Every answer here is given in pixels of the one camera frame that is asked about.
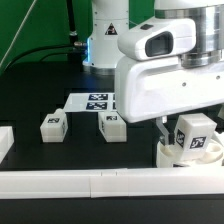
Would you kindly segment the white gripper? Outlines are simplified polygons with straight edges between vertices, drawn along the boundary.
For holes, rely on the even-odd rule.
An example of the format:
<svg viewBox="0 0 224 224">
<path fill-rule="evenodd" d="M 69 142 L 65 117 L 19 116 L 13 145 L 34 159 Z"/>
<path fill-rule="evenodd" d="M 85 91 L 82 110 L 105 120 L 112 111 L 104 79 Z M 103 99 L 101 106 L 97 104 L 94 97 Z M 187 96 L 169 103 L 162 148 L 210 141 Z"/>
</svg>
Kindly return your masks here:
<svg viewBox="0 0 224 224">
<path fill-rule="evenodd" d="M 158 117 L 160 142 L 173 145 L 175 134 L 166 128 L 166 116 L 224 103 L 224 60 L 185 69 L 176 56 L 143 62 L 125 56 L 117 64 L 114 91 L 124 120 Z"/>
</svg>

